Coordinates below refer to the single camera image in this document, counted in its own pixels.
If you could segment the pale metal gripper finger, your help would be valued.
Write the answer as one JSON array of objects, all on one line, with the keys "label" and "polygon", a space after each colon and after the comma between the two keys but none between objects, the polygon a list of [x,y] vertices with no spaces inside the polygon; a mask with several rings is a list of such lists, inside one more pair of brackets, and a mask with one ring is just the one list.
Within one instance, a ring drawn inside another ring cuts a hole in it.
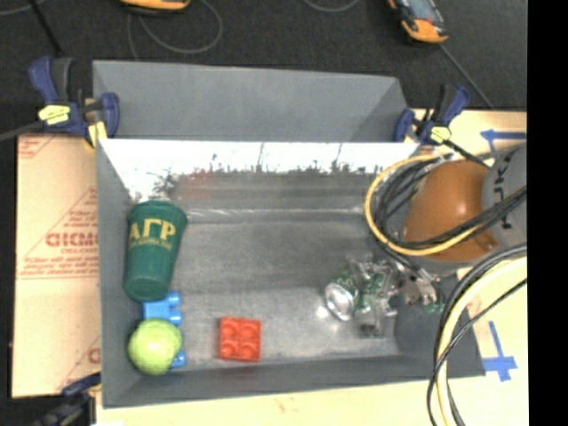
[{"label": "pale metal gripper finger", "polygon": [[358,283],[372,283],[383,280],[393,273],[392,267],[386,261],[375,261],[372,256],[351,258],[349,266],[355,281]]},{"label": "pale metal gripper finger", "polygon": [[393,336],[397,312],[379,307],[357,313],[359,330],[364,336]]}]

